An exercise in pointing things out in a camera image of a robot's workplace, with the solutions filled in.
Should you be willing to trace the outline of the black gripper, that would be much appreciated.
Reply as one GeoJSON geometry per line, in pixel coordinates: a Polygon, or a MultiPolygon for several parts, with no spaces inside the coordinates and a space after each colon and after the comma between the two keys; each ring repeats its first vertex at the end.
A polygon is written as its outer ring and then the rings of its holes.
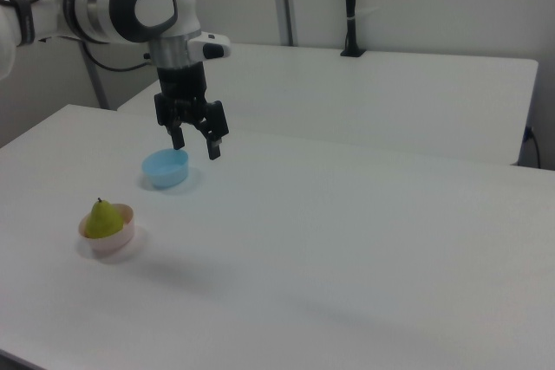
{"type": "Polygon", "coordinates": [[[220,157],[222,138],[229,133],[221,101],[206,102],[204,64],[188,67],[158,68],[161,91],[154,96],[158,124],[167,129],[173,149],[185,147],[181,123],[196,127],[206,139],[208,157],[220,157]]]}

